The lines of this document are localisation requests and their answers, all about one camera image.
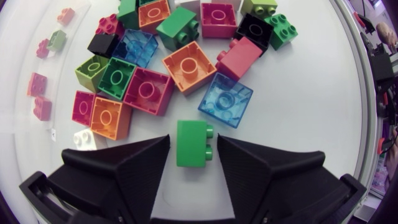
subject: pink brick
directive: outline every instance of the pink brick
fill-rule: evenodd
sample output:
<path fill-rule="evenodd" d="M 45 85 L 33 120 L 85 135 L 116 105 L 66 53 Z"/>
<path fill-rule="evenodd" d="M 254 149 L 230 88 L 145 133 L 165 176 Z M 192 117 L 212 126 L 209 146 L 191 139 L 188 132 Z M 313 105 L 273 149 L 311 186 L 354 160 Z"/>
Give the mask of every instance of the pink brick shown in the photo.
<path fill-rule="evenodd" d="M 41 121 L 50 120 L 51 116 L 51 106 L 50 100 L 44 98 L 43 96 L 38 96 L 35 99 L 35 108 L 33 109 L 33 114 Z"/>
<path fill-rule="evenodd" d="M 201 32 L 203 37 L 231 38 L 237 28 L 232 4 L 201 4 Z"/>
<path fill-rule="evenodd" d="M 45 92 L 46 84 L 47 84 L 47 77 L 33 72 L 27 87 L 27 95 L 28 96 L 43 95 Z"/>
<path fill-rule="evenodd" d="M 38 58 L 45 58 L 49 54 L 49 50 L 47 49 L 47 44 L 49 43 L 48 39 L 44 39 L 39 43 L 39 48 L 36 50 L 36 56 Z"/>
<path fill-rule="evenodd" d="M 63 26 L 69 24 L 75 15 L 75 11 L 71 8 L 62 9 L 61 14 L 57 17 L 57 21 L 61 23 Z"/>
<path fill-rule="evenodd" d="M 123 24 L 116 19 L 116 14 L 109 17 L 103 17 L 99 20 L 98 28 L 95 30 L 96 34 L 117 34 L 119 39 L 124 35 Z"/>
<path fill-rule="evenodd" d="M 150 114 L 163 116 L 173 90 L 174 81 L 170 76 L 137 67 L 123 103 Z"/>
<path fill-rule="evenodd" d="M 217 56 L 217 71 L 238 81 L 262 53 L 249 39 L 233 39 L 229 44 L 230 50 L 220 52 Z"/>

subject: lime green brick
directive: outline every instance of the lime green brick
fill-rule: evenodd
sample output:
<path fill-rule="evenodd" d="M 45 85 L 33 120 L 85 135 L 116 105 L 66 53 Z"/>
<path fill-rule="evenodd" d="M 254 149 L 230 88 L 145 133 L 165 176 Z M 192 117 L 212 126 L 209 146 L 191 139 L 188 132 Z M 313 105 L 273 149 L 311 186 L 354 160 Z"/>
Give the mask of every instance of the lime green brick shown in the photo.
<path fill-rule="evenodd" d="M 123 23 L 125 29 L 139 30 L 136 4 L 136 0 L 121 0 L 120 2 L 116 18 Z"/>
<path fill-rule="evenodd" d="M 178 7 L 156 28 L 165 48 L 176 51 L 199 37 L 196 13 Z"/>
<path fill-rule="evenodd" d="M 241 8 L 241 14 L 249 13 L 260 19 L 265 19 L 275 13 L 278 4 L 275 0 L 244 0 Z"/>
<path fill-rule="evenodd" d="M 274 26 L 270 44 L 275 50 L 289 43 L 298 35 L 296 28 L 287 21 L 283 14 L 266 18 L 264 21 Z"/>
<path fill-rule="evenodd" d="M 116 99 L 123 100 L 124 93 L 136 67 L 137 65 L 112 57 L 108 62 L 98 88 Z"/>
<path fill-rule="evenodd" d="M 205 167 L 213 158 L 213 150 L 206 144 L 212 137 L 213 126 L 206 121 L 177 121 L 177 166 Z"/>
<path fill-rule="evenodd" d="M 94 55 L 76 68 L 75 73 L 79 83 L 94 93 L 100 92 L 98 84 L 102 79 L 108 61 L 107 58 Z"/>
<path fill-rule="evenodd" d="M 47 44 L 47 49 L 51 51 L 58 51 L 63 47 L 67 34 L 62 30 L 57 30 L 52 33 L 49 43 Z"/>

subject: magenta brick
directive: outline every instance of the magenta brick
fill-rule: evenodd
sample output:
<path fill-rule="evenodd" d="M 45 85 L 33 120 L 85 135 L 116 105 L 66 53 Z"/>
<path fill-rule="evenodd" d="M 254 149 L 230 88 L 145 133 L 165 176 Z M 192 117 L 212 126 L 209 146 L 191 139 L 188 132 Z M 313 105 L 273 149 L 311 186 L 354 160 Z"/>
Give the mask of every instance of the magenta brick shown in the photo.
<path fill-rule="evenodd" d="M 123 37 L 123 24 L 116 19 L 116 14 L 112 14 L 109 17 L 103 17 L 99 20 L 95 34 L 102 34 L 103 32 L 106 34 L 117 34 L 119 39 Z"/>
<path fill-rule="evenodd" d="M 49 44 L 48 39 L 44 39 L 39 43 L 39 48 L 36 50 L 36 56 L 38 58 L 45 58 L 49 54 L 49 50 L 47 49 L 47 44 Z"/>
<path fill-rule="evenodd" d="M 28 96 L 39 96 L 43 95 L 45 92 L 45 87 L 47 85 L 47 77 L 33 72 L 30 76 L 29 84 L 27 87 Z"/>
<path fill-rule="evenodd" d="M 44 98 L 43 96 L 37 96 L 35 98 L 35 108 L 33 109 L 33 114 L 41 121 L 50 120 L 51 116 L 51 106 L 50 100 Z"/>
<path fill-rule="evenodd" d="M 174 81 L 168 76 L 137 67 L 124 96 L 123 103 L 148 112 L 164 115 L 174 90 Z"/>
<path fill-rule="evenodd" d="M 232 4 L 201 4 L 201 33 L 203 37 L 230 38 L 233 37 L 237 28 Z"/>

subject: blue transparent brick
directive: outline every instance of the blue transparent brick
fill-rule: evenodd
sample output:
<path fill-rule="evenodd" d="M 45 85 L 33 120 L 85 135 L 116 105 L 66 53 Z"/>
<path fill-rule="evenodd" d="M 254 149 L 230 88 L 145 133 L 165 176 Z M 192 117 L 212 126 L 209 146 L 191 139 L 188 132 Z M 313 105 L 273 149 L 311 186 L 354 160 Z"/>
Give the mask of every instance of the blue transparent brick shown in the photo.
<path fill-rule="evenodd" d="M 140 30 L 126 29 L 124 36 L 113 52 L 117 57 L 146 68 L 158 43 L 155 36 Z"/>
<path fill-rule="evenodd" d="M 253 90 L 217 72 L 198 109 L 237 128 Z"/>

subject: small pink brick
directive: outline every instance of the small pink brick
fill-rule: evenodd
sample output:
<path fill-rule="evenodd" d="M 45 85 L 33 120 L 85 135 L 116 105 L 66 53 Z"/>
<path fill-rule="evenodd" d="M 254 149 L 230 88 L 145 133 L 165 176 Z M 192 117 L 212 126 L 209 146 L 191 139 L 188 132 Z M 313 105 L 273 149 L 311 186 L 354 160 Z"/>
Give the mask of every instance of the small pink brick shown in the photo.
<path fill-rule="evenodd" d="M 49 50 L 47 49 L 47 44 L 49 43 L 48 39 L 44 39 L 39 43 L 39 48 L 36 50 L 36 56 L 38 58 L 45 58 L 49 54 Z"/>
<path fill-rule="evenodd" d="M 75 11 L 71 8 L 62 9 L 61 14 L 57 17 L 57 21 L 61 23 L 63 26 L 69 24 L 75 15 Z"/>
<path fill-rule="evenodd" d="M 38 96 L 35 99 L 35 108 L 33 109 L 33 114 L 41 120 L 48 121 L 51 116 L 52 103 L 50 100 L 44 98 L 43 96 Z"/>
<path fill-rule="evenodd" d="M 45 92 L 46 85 L 47 85 L 47 77 L 33 72 L 27 87 L 27 95 L 28 96 L 43 95 Z"/>

